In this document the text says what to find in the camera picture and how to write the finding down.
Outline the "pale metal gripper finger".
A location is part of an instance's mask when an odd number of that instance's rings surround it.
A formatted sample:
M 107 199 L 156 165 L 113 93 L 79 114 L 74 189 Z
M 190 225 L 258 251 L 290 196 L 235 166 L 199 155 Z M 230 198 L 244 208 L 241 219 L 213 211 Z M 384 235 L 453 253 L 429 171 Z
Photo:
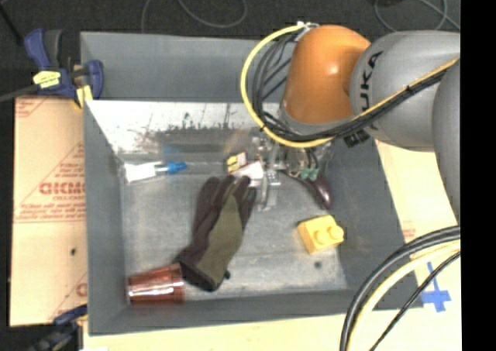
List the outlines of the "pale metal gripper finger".
M 260 211 L 264 211 L 268 207 L 268 199 L 269 199 L 269 191 L 270 191 L 270 182 L 268 176 L 265 175 L 263 180 L 261 181 L 260 186 Z
M 275 206 L 281 187 L 280 175 L 276 170 L 267 172 L 267 200 L 266 206 Z

